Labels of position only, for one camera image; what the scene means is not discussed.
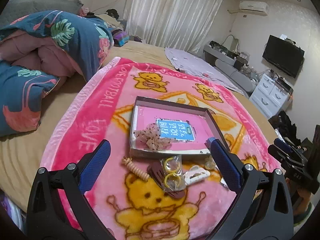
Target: yellow ring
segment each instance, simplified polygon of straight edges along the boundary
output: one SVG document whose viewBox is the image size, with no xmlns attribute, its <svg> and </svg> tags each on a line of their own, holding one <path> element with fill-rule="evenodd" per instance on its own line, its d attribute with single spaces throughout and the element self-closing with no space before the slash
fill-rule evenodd
<svg viewBox="0 0 320 240">
<path fill-rule="evenodd" d="M 164 168 L 164 170 L 165 170 L 167 173 L 177 173 L 177 171 L 180 170 L 180 162 L 177 162 L 177 163 L 178 163 L 177 169 L 175 169 L 174 171 L 172 171 L 172 170 L 168 170 L 168 168 L 167 168 L 167 164 L 168 164 L 168 162 L 171 161 L 171 160 L 173 160 L 173 157 L 170 157 L 170 158 L 166 159 L 165 162 L 164 162 L 164 164 L 163 164 L 163 168 Z"/>
<path fill-rule="evenodd" d="M 176 174 L 176 173 L 170 173 L 170 174 L 168 174 L 167 176 L 165 176 L 164 177 L 164 181 L 163 181 L 163 183 L 164 183 L 164 185 L 167 187 L 167 188 L 170 188 L 170 186 L 168 185 L 168 183 L 167 183 L 167 180 L 168 180 L 168 178 L 169 177 L 176 177 L 176 178 L 178 178 L 178 187 L 180 186 L 180 184 L 181 184 L 181 178 L 180 178 L 180 176 L 178 175 L 178 174 Z"/>
</svg>

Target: tan bed sheet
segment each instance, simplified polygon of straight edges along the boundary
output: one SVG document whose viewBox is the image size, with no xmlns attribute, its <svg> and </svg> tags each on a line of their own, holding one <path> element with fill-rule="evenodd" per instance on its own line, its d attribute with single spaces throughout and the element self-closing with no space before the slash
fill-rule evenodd
<svg viewBox="0 0 320 240">
<path fill-rule="evenodd" d="M 114 57 L 126 57 L 135 62 L 174 69 L 163 48 L 135 41 L 129 41 L 121 48 L 113 47 L 105 65 Z M 24 211 L 27 211 L 29 193 L 46 144 L 60 118 L 84 85 L 83 77 L 74 75 L 60 90 L 43 99 L 41 125 L 36 131 L 0 138 L 0 188 Z M 268 142 L 272 143 L 276 134 L 268 120 L 247 98 L 237 92 L 233 94 L 257 122 Z"/>
</svg>

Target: screw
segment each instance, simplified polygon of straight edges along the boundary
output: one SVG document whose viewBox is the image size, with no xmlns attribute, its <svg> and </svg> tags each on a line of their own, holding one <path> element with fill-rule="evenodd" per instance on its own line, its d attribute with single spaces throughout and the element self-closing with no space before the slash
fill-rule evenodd
<svg viewBox="0 0 320 240">
<path fill-rule="evenodd" d="M 248 170 L 248 171 L 252 171 L 252 170 L 253 170 L 253 166 L 252 166 L 251 164 L 246 164 L 244 167 L 245 167 L 246 170 Z"/>
<path fill-rule="evenodd" d="M 44 167 L 41 167 L 39 170 L 38 170 L 38 173 L 39 174 L 42 174 L 42 173 L 44 173 L 45 172 L 45 168 Z"/>
<path fill-rule="evenodd" d="M 72 171 L 76 168 L 76 164 L 75 163 L 70 163 L 68 166 L 67 166 L 68 170 Z"/>
<path fill-rule="evenodd" d="M 276 174 L 278 174 L 278 175 L 281 175 L 281 174 L 282 174 L 281 169 L 275 169 L 275 172 L 276 172 Z"/>
</svg>

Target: white hair clip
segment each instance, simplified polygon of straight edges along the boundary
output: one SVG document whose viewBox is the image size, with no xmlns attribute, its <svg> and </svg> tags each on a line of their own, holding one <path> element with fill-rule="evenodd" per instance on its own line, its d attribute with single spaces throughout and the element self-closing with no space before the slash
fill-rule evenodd
<svg viewBox="0 0 320 240">
<path fill-rule="evenodd" d="M 207 171 L 204 168 L 199 167 L 198 165 L 191 167 L 189 171 L 183 174 L 183 177 L 187 186 L 194 184 L 196 182 L 199 182 L 201 180 L 204 180 L 209 176 L 210 176 L 210 171 Z"/>
</svg>

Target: cardboard box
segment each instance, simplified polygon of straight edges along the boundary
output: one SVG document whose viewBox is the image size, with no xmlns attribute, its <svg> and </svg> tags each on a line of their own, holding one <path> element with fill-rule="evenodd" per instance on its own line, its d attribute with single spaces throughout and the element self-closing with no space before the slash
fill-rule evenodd
<svg viewBox="0 0 320 240">
<path fill-rule="evenodd" d="M 174 136 L 179 142 L 172 143 L 166 150 L 152 152 L 145 143 L 136 140 L 133 132 L 144 130 L 154 122 L 158 123 L 163 137 Z M 130 156 L 159 159 L 181 154 L 185 160 L 204 158 L 210 155 L 210 150 L 204 144 L 210 137 L 219 139 L 229 151 L 228 144 L 207 108 L 153 98 L 136 98 L 130 129 Z"/>
</svg>

